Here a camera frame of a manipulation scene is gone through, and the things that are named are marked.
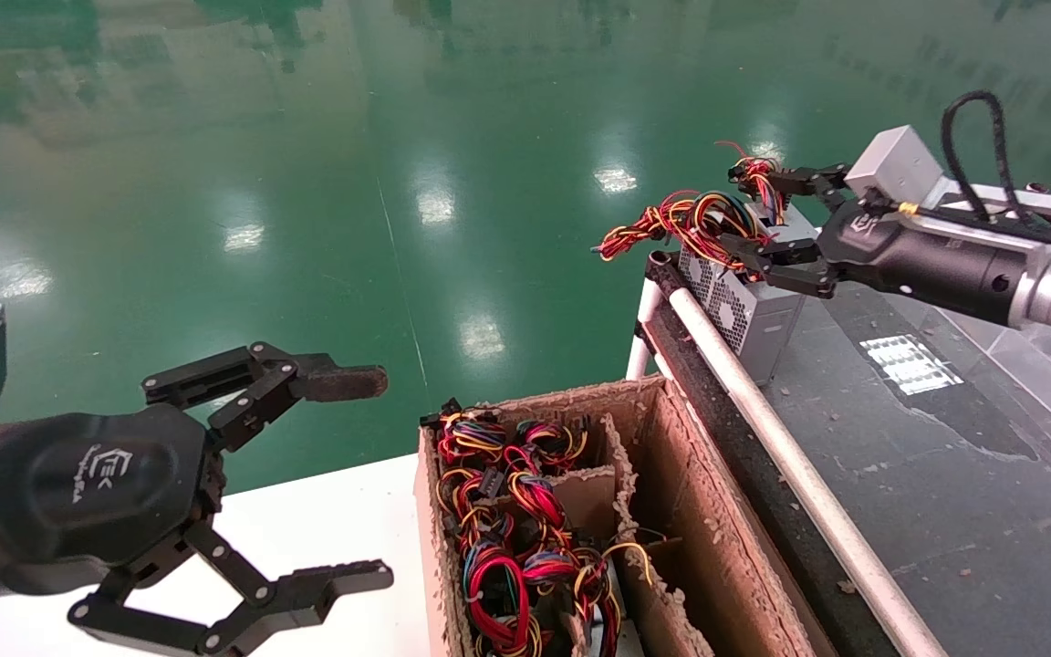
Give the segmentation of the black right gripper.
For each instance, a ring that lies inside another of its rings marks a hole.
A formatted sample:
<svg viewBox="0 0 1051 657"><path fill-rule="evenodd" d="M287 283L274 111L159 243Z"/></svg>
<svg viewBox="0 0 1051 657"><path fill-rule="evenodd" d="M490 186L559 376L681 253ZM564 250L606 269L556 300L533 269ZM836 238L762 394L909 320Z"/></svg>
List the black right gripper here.
<svg viewBox="0 0 1051 657"><path fill-rule="evenodd" d="M736 162L731 183L768 212L784 213L794 196L808 196L833 214L817 240L722 234L722 249L748 278L794 294L830 299L838 280L852 280L884 294L1011 325L1025 255L906 227L900 221L901 203L892 200L846 203L849 170L845 162L822 168Z"/></svg>

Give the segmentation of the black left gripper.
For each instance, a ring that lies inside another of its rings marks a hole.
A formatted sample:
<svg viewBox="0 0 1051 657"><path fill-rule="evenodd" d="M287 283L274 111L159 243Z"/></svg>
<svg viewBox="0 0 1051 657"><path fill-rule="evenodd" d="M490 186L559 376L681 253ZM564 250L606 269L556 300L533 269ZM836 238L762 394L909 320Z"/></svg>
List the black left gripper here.
<svg viewBox="0 0 1051 657"><path fill-rule="evenodd" d="M152 374L150 407L133 414L0 425L0 594L101 582L69 623L162 656L249 656L281 631L324 623L342 596L392 586L392 570L366 560L264 577L209 525L225 488L217 452L238 452L298 401L366 401L388 387L382 366L255 342ZM220 398L207 430L181 412ZM191 556L236 591L228 616L204 625L126 604Z"/></svg>

